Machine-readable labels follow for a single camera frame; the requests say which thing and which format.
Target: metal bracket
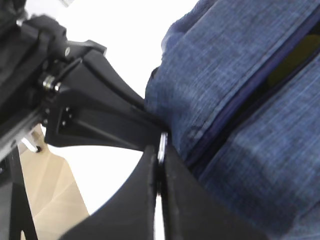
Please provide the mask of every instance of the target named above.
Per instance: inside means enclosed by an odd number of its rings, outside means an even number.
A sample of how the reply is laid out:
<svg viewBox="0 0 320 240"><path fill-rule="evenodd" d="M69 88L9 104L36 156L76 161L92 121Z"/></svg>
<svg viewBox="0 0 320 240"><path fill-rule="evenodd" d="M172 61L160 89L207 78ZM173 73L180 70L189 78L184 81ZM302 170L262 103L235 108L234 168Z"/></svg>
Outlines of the metal bracket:
<svg viewBox="0 0 320 240"><path fill-rule="evenodd" d="M163 132L161 133L159 151L158 151L159 164L162 164L165 161L167 144L168 144L168 133Z"/></svg>

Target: black mechanical arm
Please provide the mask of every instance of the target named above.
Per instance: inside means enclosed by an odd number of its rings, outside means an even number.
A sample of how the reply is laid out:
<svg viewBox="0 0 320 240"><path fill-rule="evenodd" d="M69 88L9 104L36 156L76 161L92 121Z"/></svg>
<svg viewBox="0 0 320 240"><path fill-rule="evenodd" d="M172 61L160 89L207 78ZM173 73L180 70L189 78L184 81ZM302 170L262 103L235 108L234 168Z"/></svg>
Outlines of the black mechanical arm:
<svg viewBox="0 0 320 240"><path fill-rule="evenodd" d="M144 110L104 46L68 41L50 17L27 20L24 4L0 0L1 240L18 240L21 231L37 239L16 146L38 123L53 146L144 151L119 191L61 239L151 240L157 194L168 240L266 239L199 186L171 145L169 129Z"/></svg>

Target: bolt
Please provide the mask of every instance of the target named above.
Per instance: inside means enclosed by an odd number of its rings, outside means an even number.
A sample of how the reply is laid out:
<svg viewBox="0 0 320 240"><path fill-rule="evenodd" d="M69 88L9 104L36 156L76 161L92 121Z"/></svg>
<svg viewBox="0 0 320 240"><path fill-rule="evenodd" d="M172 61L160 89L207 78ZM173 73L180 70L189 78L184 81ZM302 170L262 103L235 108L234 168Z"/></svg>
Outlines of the bolt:
<svg viewBox="0 0 320 240"><path fill-rule="evenodd" d="M59 92L60 86L61 86L61 82L58 82L58 83L54 86L54 90L55 90L56 92Z"/></svg>
<svg viewBox="0 0 320 240"><path fill-rule="evenodd" d="M42 83L44 89L46 89L46 90L51 90L51 89L53 89L52 83L53 83L53 81L54 81L55 79L56 79L56 78L55 78L54 76L48 75L48 76L44 79L44 81L43 81L43 83Z"/></svg>
<svg viewBox="0 0 320 240"><path fill-rule="evenodd" d="M70 47L68 46L64 51L64 56L68 57L69 54L70 54Z"/></svg>
<svg viewBox="0 0 320 240"><path fill-rule="evenodd" d="M18 20L16 21L16 25L17 25L18 27L21 27L22 24L24 23L24 21L25 21L25 19L20 18L20 19L18 19Z"/></svg>

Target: beige surface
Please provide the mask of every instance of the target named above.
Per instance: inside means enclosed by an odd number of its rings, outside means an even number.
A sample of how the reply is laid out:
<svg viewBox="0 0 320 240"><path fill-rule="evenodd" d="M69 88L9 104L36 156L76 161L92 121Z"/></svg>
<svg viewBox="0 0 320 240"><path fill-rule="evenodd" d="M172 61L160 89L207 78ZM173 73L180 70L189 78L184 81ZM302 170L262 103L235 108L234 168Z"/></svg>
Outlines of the beige surface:
<svg viewBox="0 0 320 240"><path fill-rule="evenodd" d="M42 152L28 149L21 166L39 240L57 240L89 214L68 163L49 152L39 138Z"/></svg>

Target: denim jeans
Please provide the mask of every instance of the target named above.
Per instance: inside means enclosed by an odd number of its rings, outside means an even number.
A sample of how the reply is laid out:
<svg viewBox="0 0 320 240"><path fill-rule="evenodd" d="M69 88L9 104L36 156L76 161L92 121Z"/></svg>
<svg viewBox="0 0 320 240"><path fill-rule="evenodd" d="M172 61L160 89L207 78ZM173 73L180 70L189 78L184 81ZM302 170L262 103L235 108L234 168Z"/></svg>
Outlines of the denim jeans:
<svg viewBox="0 0 320 240"><path fill-rule="evenodd" d="M146 109L186 165L221 110L320 0L200 0L162 42ZM194 176L271 239L320 239L320 56L228 137Z"/></svg>

